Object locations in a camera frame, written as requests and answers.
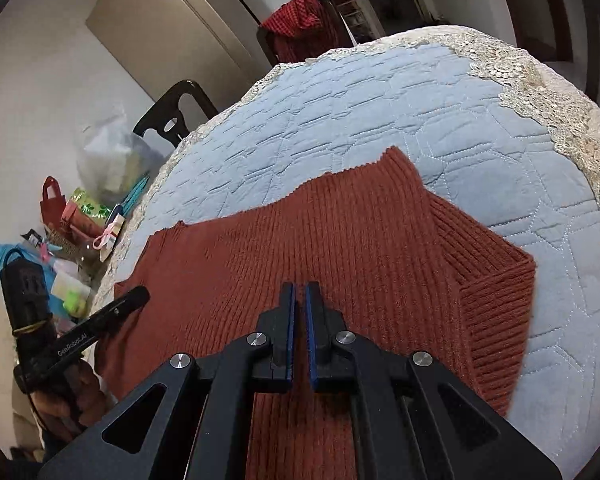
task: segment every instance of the sweater sleeve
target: sweater sleeve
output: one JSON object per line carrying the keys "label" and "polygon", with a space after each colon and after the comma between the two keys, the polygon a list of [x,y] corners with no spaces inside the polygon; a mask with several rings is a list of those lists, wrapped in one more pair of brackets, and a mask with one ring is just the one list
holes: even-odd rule
{"label": "sweater sleeve", "polygon": [[536,264],[525,251],[430,194],[445,260],[460,287],[482,395],[506,414],[526,348]]}

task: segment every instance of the beige lace doily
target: beige lace doily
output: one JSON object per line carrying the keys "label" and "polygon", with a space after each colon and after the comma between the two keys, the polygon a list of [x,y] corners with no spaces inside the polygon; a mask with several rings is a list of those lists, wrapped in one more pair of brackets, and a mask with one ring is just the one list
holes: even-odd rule
{"label": "beige lace doily", "polygon": [[[582,170],[600,204],[600,108],[571,83],[530,56],[526,50],[510,46],[472,28],[443,25],[410,30],[353,48],[338,48],[306,62],[314,63],[323,57],[341,59],[357,53],[371,56],[396,46],[413,47],[429,43],[448,46],[458,56],[471,59],[473,62],[469,74],[491,79],[503,86],[500,94],[503,106],[546,126],[555,151],[569,157]],[[94,299],[93,311],[98,310],[109,297],[115,283],[118,263],[126,255],[133,232],[144,218],[148,203],[176,164],[238,107],[253,101],[285,70],[301,64],[276,65],[240,102],[202,124],[182,141],[133,212],[122,240],[109,261],[109,267]]]}

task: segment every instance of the black chair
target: black chair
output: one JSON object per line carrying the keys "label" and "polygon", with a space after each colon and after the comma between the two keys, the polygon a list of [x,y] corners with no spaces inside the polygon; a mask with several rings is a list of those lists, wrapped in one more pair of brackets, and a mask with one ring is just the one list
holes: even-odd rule
{"label": "black chair", "polygon": [[[134,133],[144,137],[145,131],[154,129],[158,135],[167,139],[174,148],[177,148],[180,141],[189,135],[184,116],[178,107],[180,98],[185,94],[193,96],[207,119],[218,115],[218,110],[198,83],[188,80],[179,81],[149,108],[136,124]],[[165,127],[170,121],[174,121],[175,124],[169,131],[165,131]]]}

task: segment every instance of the red fabric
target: red fabric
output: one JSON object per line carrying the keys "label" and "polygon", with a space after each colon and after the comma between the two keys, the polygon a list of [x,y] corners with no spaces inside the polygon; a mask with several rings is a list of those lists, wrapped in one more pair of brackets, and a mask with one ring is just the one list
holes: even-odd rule
{"label": "red fabric", "polygon": [[[49,190],[53,191],[53,196],[49,196]],[[42,201],[40,202],[42,223],[51,229],[59,229],[65,207],[66,199],[60,191],[60,184],[52,176],[48,176],[42,185]]]}
{"label": "red fabric", "polygon": [[[152,235],[116,287],[118,296],[145,285],[151,300],[98,345],[96,370],[122,398],[174,353],[202,357],[252,332],[282,282],[302,292],[317,280],[348,328],[391,352],[426,349],[504,414],[534,269],[531,256],[426,191],[391,148],[273,204]],[[255,397],[250,480],[356,477],[347,399],[311,391],[302,330],[291,393]]]}
{"label": "red fabric", "polygon": [[274,53],[282,63],[318,57],[340,46],[336,24],[320,0],[291,0],[262,26],[274,33]]}

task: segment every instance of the red checkered cloth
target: red checkered cloth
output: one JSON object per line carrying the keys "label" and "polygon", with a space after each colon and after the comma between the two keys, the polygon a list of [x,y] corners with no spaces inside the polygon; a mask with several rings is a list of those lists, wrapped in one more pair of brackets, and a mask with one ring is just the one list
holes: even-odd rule
{"label": "red checkered cloth", "polygon": [[336,24],[320,0],[291,0],[262,27],[273,32],[273,51],[282,63],[318,57],[341,46]]}

